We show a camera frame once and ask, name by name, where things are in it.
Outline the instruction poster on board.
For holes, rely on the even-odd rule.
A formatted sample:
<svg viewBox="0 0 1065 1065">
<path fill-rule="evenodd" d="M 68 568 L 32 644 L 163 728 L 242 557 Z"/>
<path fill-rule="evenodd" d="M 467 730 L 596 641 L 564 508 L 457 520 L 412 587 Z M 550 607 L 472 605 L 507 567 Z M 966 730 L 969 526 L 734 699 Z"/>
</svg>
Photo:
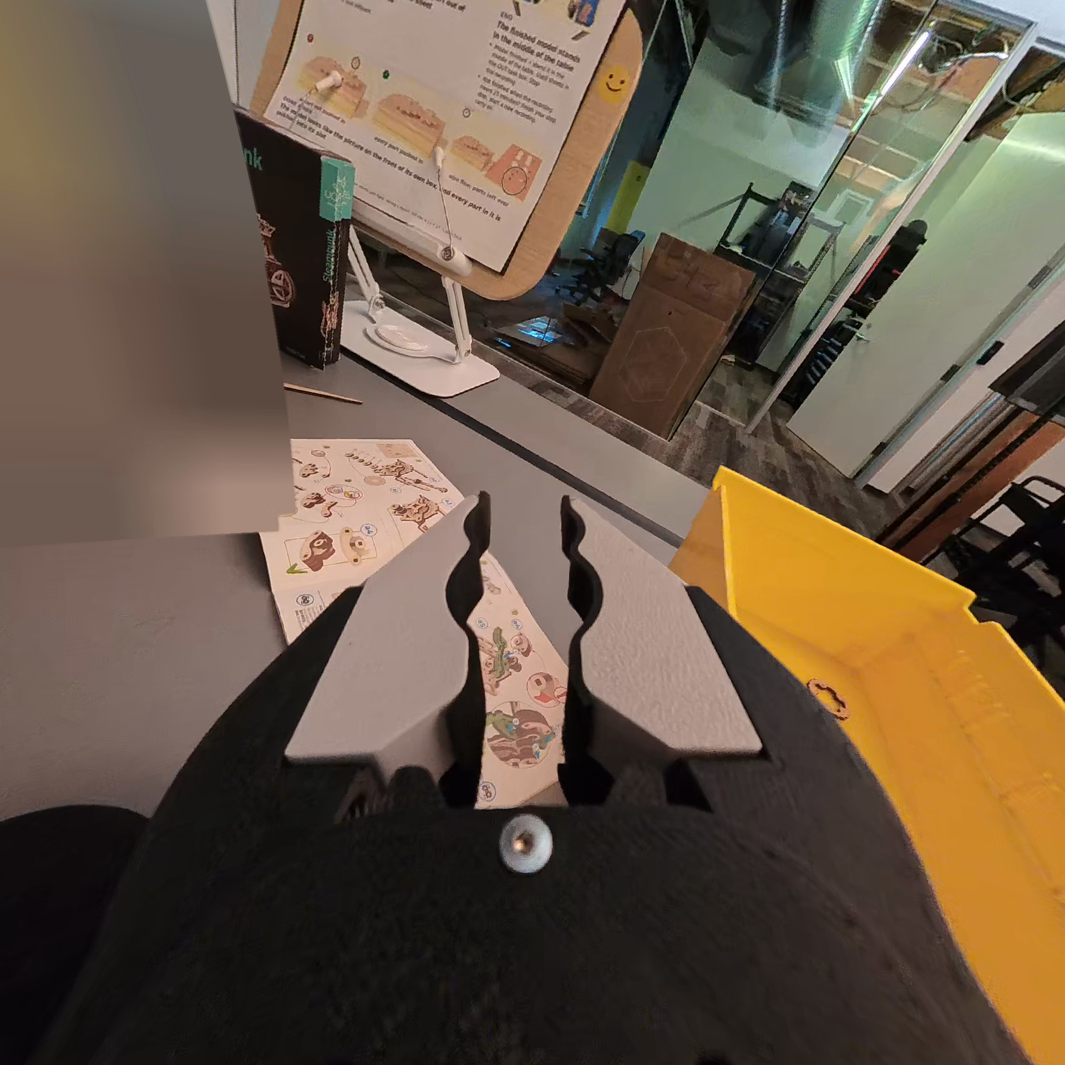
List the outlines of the instruction poster on board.
<svg viewBox="0 0 1065 1065">
<path fill-rule="evenodd" d="M 265 89 L 277 85 L 281 60 L 286 54 L 286 35 L 296 20 L 301 2 L 278 2 L 271 39 L 265 48 L 259 77 L 250 99 L 251 111 L 264 117 L 256 104 L 265 101 Z M 511 300 L 530 290 L 548 268 L 552 258 L 566 237 L 567 229 L 574 219 L 585 193 L 592 182 L 594 173 L 615 137 L 638 82 L 642 65 L 643 38 L 632 2 L 626 2 L 621 21 L 610 37 L 605 58 L 593 77 L 592 92 L 579 108 L 579 114 L 572 131 L 566 140 L 564 150 L 551 170 L 548 184 L 534 209 L 531 219 L 519 239 L 514 253 L 501 273 L 488 271 L 471 261 L 471 273 L 461 285 L 489 300 Z M 599 73 L 603 66 L 622 64 L 633 73 L 630 98 L 624 104 L 604 101 L 596 88 Z M 301 135 L 294 134 L 300 140 Z M 432 268 L 432 261 L 419 253 L 416 259 Z"/>
</svg>

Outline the black office chair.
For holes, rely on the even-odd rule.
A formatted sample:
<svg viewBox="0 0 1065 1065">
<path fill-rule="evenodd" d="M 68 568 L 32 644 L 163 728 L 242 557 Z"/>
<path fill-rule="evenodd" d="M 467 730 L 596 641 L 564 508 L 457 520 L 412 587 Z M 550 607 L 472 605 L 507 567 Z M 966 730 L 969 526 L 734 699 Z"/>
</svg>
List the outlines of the black office chair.
<svg viewBox="0 0 1065 1065">
<path fill-rule="evenodd" d="M 632 255 L 640 248 L 645 236 L 643 231 L 618 234 L 604 250 L 587 251 L 588 259 L 572 286 L 573 304 L 580 306 L 587 300 L 600 300 L 609 286 L 622 279 Z"/>
</svg>

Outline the assembly instruction booklet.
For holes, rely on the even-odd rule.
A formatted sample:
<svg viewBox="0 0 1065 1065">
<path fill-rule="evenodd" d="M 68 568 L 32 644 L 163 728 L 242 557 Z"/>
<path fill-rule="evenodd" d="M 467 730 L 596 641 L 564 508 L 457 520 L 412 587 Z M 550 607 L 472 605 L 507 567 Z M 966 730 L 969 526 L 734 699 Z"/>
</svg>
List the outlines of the assembly instruction booklet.
<svg viewBox="0 0 1065 1065">
<path fill-rule="evenodd" d="M 457 507 L 462 492 L 407 439 L 295 439 L 294 501 L 259 534 L 286 644 Z M 477 807 L 560 803 L 564 659 L 498 560 L 480 561 L 484 596 L 468 625 L 486 697 Z"/>
</svg>

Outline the white door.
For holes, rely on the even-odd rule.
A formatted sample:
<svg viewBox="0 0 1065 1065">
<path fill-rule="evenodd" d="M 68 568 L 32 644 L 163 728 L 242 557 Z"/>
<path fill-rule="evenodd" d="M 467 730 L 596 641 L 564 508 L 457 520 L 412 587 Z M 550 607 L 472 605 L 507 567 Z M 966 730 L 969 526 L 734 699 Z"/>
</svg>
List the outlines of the white door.
<svg viewBox="0 0 1065 1065">
<path fill-rule="evenodd" d="M 846 476 L 889 444 L 952 366 L 963 366 L 1063 246 L 1064 115 L 1021 114 L 1001 140 L 968 141 L 910 220 L 925 244 L 788 423 Z"/>
</svg>

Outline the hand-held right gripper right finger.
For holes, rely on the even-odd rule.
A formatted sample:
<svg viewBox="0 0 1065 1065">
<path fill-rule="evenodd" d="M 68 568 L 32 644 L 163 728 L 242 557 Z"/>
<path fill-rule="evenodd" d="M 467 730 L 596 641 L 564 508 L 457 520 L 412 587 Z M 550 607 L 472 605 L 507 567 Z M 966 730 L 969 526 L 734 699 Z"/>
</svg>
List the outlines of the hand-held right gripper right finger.
<svg viewBox="0 0 1065 1065">
<path fill-rule="evenodd" d="M 760 756 L 692 589 L 580 499 L 566 496 L 560 517 L 579 616 L 567 655 L 566 803 L 603 803 L 630 769 L 669 787 L 683 765 Z"/>
</svg>

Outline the white book stand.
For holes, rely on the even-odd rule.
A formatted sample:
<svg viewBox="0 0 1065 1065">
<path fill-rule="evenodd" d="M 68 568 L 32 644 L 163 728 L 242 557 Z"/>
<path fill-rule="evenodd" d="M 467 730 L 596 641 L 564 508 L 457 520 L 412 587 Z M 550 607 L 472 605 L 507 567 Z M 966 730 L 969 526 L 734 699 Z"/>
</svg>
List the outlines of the white book stand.
<svg viewBox="0 0 1065 1065">
<path fill-rule="evenodd" d="M 327 161 L 339 167 L 326 201 L 349 224 L 344 265 L 357 298 L 346 306 L 344 337 L 353 341 L 353 351 L 432 397 L 454 397 L 497 380 L 499 372 L 473 353 L 461 285 L 472 265 L 450 225 L 438 116 L 403 93 L 372 104 L 365 73 L 316 52 L 300 66 L 296 87 L 291 129 L 326 148 Z M 450 339 L 388 306 L 361 231 L 432 261 Z"/>
</svg>

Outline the black model kit box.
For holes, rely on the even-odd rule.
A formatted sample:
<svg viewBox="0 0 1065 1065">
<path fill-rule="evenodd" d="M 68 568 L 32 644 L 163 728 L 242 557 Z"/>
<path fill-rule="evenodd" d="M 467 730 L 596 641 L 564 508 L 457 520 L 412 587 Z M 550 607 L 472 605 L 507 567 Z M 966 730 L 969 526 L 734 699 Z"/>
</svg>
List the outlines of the black model kit box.
<svg viewBox="0 0 1065 1065">
<path fill-rule="evenodd" d="M 353 164 L 235 106 L 278 345 L 306 366 L 339 360 Z"/>
</svg>

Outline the yellow panel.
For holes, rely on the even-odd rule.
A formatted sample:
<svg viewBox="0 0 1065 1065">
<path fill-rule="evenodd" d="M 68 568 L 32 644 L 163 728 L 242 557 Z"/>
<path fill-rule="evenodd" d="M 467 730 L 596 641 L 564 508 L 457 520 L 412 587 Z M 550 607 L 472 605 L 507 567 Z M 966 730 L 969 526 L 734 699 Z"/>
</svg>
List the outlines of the yellow panel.
<svg viewBox="0 0 1065 1065">
<path fill-rule="evenodd" d="M 642 190 L 646 185 L 650 167 L 632 160 L 625 169 L 611 204 L 605 228 L 611 233 L 622 235 L 630 232 L 632 214 L 638 204 Z"/>
</svg>

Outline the black metal shelf rack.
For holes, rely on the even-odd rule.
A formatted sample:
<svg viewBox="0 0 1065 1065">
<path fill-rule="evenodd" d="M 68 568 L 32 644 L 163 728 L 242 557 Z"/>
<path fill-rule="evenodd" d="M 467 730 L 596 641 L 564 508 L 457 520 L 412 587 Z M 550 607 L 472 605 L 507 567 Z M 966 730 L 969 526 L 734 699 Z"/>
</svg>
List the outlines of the black metal shelf rack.
<svg viewBox="0 0 1065 1065">
<path fill-rule="evenodd" d="M 712 253 L 753 276 L 726 344 L 726 354 L 739 366 L 755 366 L 814 273 L 835 256 L 843 225 L 819 219 L 816 199 L 813 189 L 790 182 L 779 197 L 758 193 L 750 183 L 726 201 L 735 209 Z"/>
</svg>

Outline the yellow plastic bin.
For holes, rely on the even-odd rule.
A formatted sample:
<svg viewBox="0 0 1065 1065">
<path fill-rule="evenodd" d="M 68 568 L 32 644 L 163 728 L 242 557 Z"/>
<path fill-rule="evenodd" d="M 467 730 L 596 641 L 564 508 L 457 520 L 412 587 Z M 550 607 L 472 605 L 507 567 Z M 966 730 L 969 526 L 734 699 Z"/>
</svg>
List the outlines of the yellow plastic bin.
<svg viewBox="0 0 1065 1065">
<path fill-rule="evenodd" d="M 671 568 L 848 701 L 992 1003 L 1063 1063 L 1062 699 L 973 592 L 726 468 Z"/>
</svg>

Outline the brown cardboard box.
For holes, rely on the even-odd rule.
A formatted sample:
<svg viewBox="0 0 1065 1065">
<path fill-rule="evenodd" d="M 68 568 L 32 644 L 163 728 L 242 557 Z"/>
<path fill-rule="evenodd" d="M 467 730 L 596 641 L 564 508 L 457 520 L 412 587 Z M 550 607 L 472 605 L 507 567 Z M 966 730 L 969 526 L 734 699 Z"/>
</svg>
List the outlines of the brown cardboard box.
<svg viewBox="0 0 1065 1065">
<path fill-rule="evenodd" d="M 734 256 L 659 234 L 590 400 L 670 439 L 749 309 L 757 280 Z"/>
</svg>

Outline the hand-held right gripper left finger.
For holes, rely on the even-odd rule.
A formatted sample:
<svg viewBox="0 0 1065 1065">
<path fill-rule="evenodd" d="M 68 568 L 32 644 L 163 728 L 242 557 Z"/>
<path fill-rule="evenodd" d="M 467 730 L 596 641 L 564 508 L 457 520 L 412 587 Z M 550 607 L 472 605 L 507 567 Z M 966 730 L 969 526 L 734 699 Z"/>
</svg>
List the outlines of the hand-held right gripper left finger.
<svg viewBox="0 0 1065 1065">
<path fill-rule="evenodd" d="M 484 597 L 491 498 L 462 499 L 357 589 L 286 742 L 296 765 L 364 765 L 381 783 L 426 770 L 452 806 L 476 804 L 486 697 L 469 619 Z"/>
</svg>

